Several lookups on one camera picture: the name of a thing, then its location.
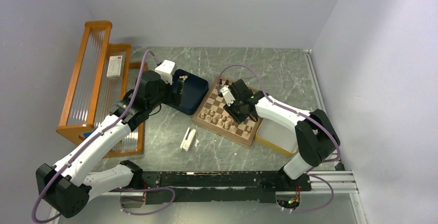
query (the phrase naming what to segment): white wall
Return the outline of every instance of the white wall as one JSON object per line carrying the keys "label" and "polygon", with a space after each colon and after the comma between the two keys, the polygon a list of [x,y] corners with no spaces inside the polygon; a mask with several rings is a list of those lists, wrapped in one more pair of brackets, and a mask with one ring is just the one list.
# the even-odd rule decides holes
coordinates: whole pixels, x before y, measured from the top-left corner
{"label": "white wall", "polygon": [[337,0],[86,0],[116,41],[154,46],[313,46]]}
{"label": "white wall", "polygon": [[312,57],[369,223],[436,223],[438,0],[339,0]]}
{"label": "white wall", "polygon": [[31,223],[36,169],[74,148],[55,130],[92,15],[84,0],[0,0],[0,10],[0,222]]}

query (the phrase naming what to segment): white cylinder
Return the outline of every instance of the white cylinder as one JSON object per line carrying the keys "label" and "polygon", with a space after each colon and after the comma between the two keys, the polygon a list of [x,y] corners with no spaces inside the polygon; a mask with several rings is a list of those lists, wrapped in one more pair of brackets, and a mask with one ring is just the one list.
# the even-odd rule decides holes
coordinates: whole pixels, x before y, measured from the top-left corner
{"label": "white cylinder", "polygon": [[304,161],[300,153],[297,153],[285,166],[283,170],[293,180],[306,173],[312,166]]}

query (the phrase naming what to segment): white box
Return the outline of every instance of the white box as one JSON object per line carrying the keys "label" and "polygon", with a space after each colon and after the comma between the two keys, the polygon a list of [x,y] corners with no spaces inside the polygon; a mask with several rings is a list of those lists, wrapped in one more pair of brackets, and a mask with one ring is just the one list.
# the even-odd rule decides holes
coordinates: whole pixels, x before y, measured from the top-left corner
{"label": "white box", "polygon": [[123,56],[110,56],[108,70],[106,71],[107,78],[119,79],[122,72]]}

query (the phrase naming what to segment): dark blue box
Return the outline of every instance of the dark blue box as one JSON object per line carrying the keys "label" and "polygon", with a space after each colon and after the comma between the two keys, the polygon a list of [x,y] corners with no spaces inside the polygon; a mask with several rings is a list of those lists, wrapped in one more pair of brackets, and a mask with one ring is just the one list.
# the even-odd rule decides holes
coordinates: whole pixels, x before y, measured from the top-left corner
{"label": "dark blue box", "polygon": [[169,106],[187,115],[193,115],[204,99],[204,96],[207,94],[208,81],[182,69],[178,69],[175,71],[172,78],[172,81],[174,82],[174,92],[177,90],[176,87],[179,77],[185,75],[187,76],[187,79],[184,82],[184,95],[181,99],[181,106],[175,106],[172,104],[169,104]]}

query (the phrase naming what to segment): floor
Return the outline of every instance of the floor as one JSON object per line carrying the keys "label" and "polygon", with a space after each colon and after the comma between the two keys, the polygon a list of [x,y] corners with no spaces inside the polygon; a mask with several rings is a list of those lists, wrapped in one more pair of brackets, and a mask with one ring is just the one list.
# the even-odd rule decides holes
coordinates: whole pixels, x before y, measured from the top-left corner
{"label": "floor", "polygon": [[[162,60],[175,61],[179,69],[206,79],[214,78],[228,65],[242,63],[256,70],[266,91],[277,100],[306,110],[318,108],[314,85],[302,50],[254,49],[228,47],[135,47],[131,61],[140,61],[146,49]],[[155,67],[152,57],[149,69]],[[249,86],[259,88],[250,71],[234,67],[224,73],[230,79],[243,79]],[[278,170],[290,158],[275,153],[256,142],[250,148],[238,145],[211,131],[197,127],[187,116],[164,106],[159,114],[145,123],[145,152],[143,155],[102,159],[94,171],[102,171],[129,159],[145,171],[236,171]],[[180,145],[188,127],[197,129],[197,147],[188,152]],[[326,163],[316,170],[334,170]]]}

